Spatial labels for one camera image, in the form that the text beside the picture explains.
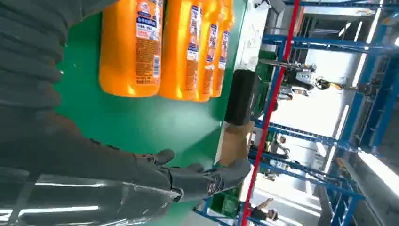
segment dish soap bottle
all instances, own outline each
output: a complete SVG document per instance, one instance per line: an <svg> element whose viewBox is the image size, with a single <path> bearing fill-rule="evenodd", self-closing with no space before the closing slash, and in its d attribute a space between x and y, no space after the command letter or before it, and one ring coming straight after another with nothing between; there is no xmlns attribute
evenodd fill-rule
<svg viewBox="0 0 399 226"><path fill-rule="evenodd" d="M203 0L169 0L162 45L159 95L192 100L198 82Z"/></svg>
<svg viewBox="0 0 399 226"><path fill-rule="evenodd" d="M149 97L160 87L162 0L120 0L103 13L99 81L110 94Z"/></svg>
<svg viewBox="0 0 399 226"><path fill-rule="evenodd" d="M215 70L214 60L219 24L223 21L221 0L207 0L204 4L198 59L198 87L195 101L208 101Z"/></svg>
<svg viewBox="0 0 399 226"><path fill-rule="evenodd" d="M211 97L220 97L222 94L224 71L226 69L227 49L229 47L230 29L234 26L233 0L223 0L223 21L220 24L217 37L215 56L215 73L211 89Z"/></svg>

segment person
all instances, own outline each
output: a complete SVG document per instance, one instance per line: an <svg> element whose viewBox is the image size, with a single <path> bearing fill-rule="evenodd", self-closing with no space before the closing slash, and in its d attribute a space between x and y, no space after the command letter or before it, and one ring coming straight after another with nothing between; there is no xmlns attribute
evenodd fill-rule
<svg viewBox="0 0 399 226"><path fill-rule="evenodd" d="M279 219L279 214L277 210L271 209L267 210L267 212L263 212L262 209L266 208L271 202L273 201L273 198L268 198L266 201L262 202L260 205L258 205L255 208L250 208L249 210L251 211L250 217L261 221L261 220L267 220L270 219L272 221L276 221Z"/></svg>
<svg viewBox="0 0 399 226"><path fill-rule="evenodd" d="M139 155L103 145L55 112L68 29L116 0L0 2L0 193L7 197L0 206L7 225L144 224L173 202L207 198L247 176L246 158L205 172L166 167L170 149Z"/></svg>
<svg viewBox="0 0 399 226"><path fill-rule="evenodd" d="M270 142L267 152L272 153L272 154L278 154L277 151L280 148L285 153L285 156L280 156L280 158L287 159L288 155L289 155L289 149L282 146L282 144L285 144L286 141L287 141L287 139L285 136L278 137L278 134L276 133L274 135L273 141Z"/></svg>

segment red pole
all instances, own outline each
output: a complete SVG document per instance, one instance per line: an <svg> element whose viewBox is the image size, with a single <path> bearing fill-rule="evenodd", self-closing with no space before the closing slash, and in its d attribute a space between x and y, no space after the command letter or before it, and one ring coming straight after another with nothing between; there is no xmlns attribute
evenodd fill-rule
<svg viewBox="0 0 399 226"><path fill-rule="evenodd" d="M299 3L300 2L301 2L301 0L295 0L294 10L292 12L292 17L291 17L291 24L289 26L289 31L288 31L288 36L287 36L287 42L286 42L287 45L286 45L286 49L285 49L284 56L283 56L283 61L287 61L288 58L289 58L289 53L290 53L290 50L291 50L291 41L292 41L292 37L294 35L296 16L298 15L298 9L299 9ZM279 93L279 89L280 89L281 83L282 83L283 78L284 78L285 70L286 69L284 67L282 67L280 69L279 76L277 78L277 84L274 87L274 91L273 91L273 94L271 96L271 102L269 103L269 109L267 111L266 120L264 122L263 132L262 132L262 136L261 136L261 143L259 144L258 152L256 154L256 159L255 159L255 164L254 164L254 172L252 173L251 182L249 184L249 190L248 190L248 194L247 194L247 199L246 199L245 205L244 205L244 210L243 210L243 215L242 215L242 220L241 220L241 226L246 226L247 225L247 216L250 214L249 211L248 211L249 210L249 205L250 205L249 201L251 199L252 191L253 191L254 186L255 186L256 174L257 174L257 171L258 171L259 161L261 159L262 150L264 148L264 143L265 143L265 139L266 139L267 130L268 130L268 127L269 127L269 122L270 122L272 109L274 109L275 102L276 102L276 99L277 99L277 95Z"/></svg>

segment metal frame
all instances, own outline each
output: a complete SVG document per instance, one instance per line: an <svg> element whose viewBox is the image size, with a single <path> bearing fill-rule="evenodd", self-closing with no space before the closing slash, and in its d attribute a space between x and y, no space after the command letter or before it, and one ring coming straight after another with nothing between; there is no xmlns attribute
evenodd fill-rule
<svg viewBox="0 0 399 226"><path fill-rule="evenodd" d="M361 3L365 0L349 0L343 2L318 2L318 1L303 1L301 6L317 6L317 7L345 7L345 8L399 8L398 4L379 4L379 3ZM284 1L286 5L293 5L294 1Z"/></svg>
<svg viewBox="0 0 399 226"><path fill-rule="evenodd" d="M362 8L369 8L369 7L380 7L381 9L386 8L393 8L399 9L398 4L375 4L375 3L361 3L361 0L350 0L345 2L300 2L301 6L318 6L318 7L362 7ZM286 5L292 5L293 1L285 1ZM365 62L365 68L363 70L362 76L359 79L360 83L367 83L370 81L370 78L373 74L375 69L376 61L379 55L383 54L391 54L395 55L395 61L399 60L399 48L392 45L383 45L382 39L386 33L386 26L380 25L377 28L377 33L375 36L375 41L370 43L365 42L353 42L353 41L345 41L345 40L323 40L323 39L316 39L316 38L303 38L303 37L293 37L292 41L289 43L292 48L297 49L320 49L326 51L339 51L339 52L349 52L349 53L367 53L368 56ZM283 56L285 56L285 52L289 48L285 48L287 44L287 36L284 35L270 35L264 34L263 35L263 44L271 44L280 46L280 50L278 53L278 61L283 60ZM372 112L370 114L370 118L367 121L366 129L367 131L371 131L370 134L366 133L364 135L364 140L362 141L364 144L378 146L381 143L383 132L386 129L394 102L396 100L396 96L399 93L399 72L398 68L394 63L391 63L391 67L387 69L384 81L381 84L381 89L379 90L377 97L373 100L373 107ZM267 112L271 105L271 100L273 99L271 93L274 93L275 89L279 87L278 81L280 76L280 67L274 67L274 73L271 79L271 83L269 86L269 94L267 96L265 112ZM345 123L345 127L342 133L341 139L337 140L332 137L326 137L314 133L310 133L308 131L294 129L274 123L268 124L266 127L271 132L285 134L287 136L292 136L312 142L321 142L328 146L335 146L337 147L338 153L337 156L342 157L345 151L356 152L357 147L352 145L351 136L353 134L353 128L355 126L355 122L359 115L359 109L362 106L362 103L365 101L364 97L360 93L356 93L352 102L352 105L348 112L348 118ZM255 126L258 128L264 127L265 121L269 119L264 119L263 121L256 120ZM331 204L331 211L333 213L333 218L331 221L331 225L334 226L347 226L350 221L352 214L356 208L358 201L363 200L364 197L353 190L353 186L356 185L355 182L346 180L338 176L337 166L332 164L330 174L326 174L319 170L314 170L309 167L302 166L300 164L295 164L291 162L287 162L283 159L277 159L273 156L267 155L262 153L262 158L272 158L277 161L284 162L285 164L290 165L291 167L295 167L296 169L302 170L307 172L308 174L313 175L314 178L306 178L302 175L298 175L292 173L288 170L283 170L271 166L269 164L257 162L255 160L250 160L252 163L258 163L262 167L269 168L275 172L284 173L286 175L301 179L301 180L308 180L314 184L318 184L324 186L327 190L328 198ZM338 182L339 185L331 183L331 181ZM203 211L195 210L196 213L218 222L221 225L227 226L225 222L222 222L220 219L226 217L218 217L218 216L210 216L208 215L209 205L207 204ZM239 226L241 222L245 222L249 220L254 222L257 225L267 225L258 222L250 217L246 216L244 221L243 220L243 213L244 204L241 204L241 211L238 216Z"/></svg>

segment green table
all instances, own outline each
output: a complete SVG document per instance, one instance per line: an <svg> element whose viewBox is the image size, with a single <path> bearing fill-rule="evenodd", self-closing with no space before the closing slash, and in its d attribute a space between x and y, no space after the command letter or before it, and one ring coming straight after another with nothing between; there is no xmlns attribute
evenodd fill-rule
<svg viewBox="0 0 399 226"><path fill-rule="evenodd" d="M221 133L230 92L245 0L234 3L236 25L231 31L222 97L207 103L175 101L161 97L124 98L106 94L98 84L101 15L88 18L70 30L64 77L56 88L62 95L58 112L73 119L84 136L134 153L156 153L171 148L174 166L200 162L210 168ZM180 225L194 202L172 206L164 220L150 225Z"/></svg>

